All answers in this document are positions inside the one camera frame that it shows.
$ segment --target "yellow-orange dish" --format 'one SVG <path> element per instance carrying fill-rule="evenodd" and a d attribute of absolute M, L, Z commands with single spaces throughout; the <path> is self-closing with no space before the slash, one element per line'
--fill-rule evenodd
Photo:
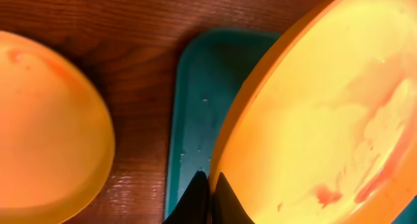
<path fill-rule="evenodd" d="M 0 119 L 0 223 L 60 223 L 98 194 L 113 161 L 113 127 L 72 64 L 0 32 Z"/>
<path fill-rule="evenodd" d="M 417 194 L 417 0 L 329 0 L 238 93 L 212 159 L 262 223 L 391 223 Z"/>

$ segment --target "black object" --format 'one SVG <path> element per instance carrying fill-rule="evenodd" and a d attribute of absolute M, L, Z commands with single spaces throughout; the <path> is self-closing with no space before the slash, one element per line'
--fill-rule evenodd
<path fill-rule="evenodd" d="M 204 172 L 198 171 L 164 224 L 205 224 L 209 197 L 207 176 Z"/>
<path fill-rule="evenodd" d="M 187 187 L 172 214 L 163 224 L 207 224 L 209 207 L 212 224 L 254 224 L 245 213 L 229 182 L 220 173 L 216 191 L 209 206 L 209 181 L 198 171 Z"/>

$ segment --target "orange bowl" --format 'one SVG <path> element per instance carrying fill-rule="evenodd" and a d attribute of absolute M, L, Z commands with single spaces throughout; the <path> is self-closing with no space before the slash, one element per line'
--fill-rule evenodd
<path fill-rule="evenodd" d="M 103 100 L 52 50 L 0 32 L 0 223 L 60 223 L 86 207 L 114 155 Z"/>
<path fill-rule="evenodd" d="M 391 223 L 417 190 L 417 0 L 328 0 L 244 82 L 214 149 L 255 223 Z"/>

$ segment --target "teal tray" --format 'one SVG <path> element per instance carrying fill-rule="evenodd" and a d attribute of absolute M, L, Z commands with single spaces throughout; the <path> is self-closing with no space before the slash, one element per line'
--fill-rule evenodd
<path fill-rule="evenodd" d="M 279 37 L 278 33 L 220 27 L 199 35 L 185 49 L 177 69 L 165 218 L 195 172 L 209 173 L 214 144 L 232 101 Z M 417 199 L 394 223 L 417 223 Z"/>

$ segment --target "wood grain surface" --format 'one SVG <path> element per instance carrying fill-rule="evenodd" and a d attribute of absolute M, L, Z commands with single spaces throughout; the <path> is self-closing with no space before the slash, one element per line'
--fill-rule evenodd
<path fill-rule="evenodd" d="M 68 223 L 161 223 L 177 61 L 216 26 L 284 32 L 323 0 L 0 0 L 0 30 L 62 53 L 111 110 L 115 163 Z"/>

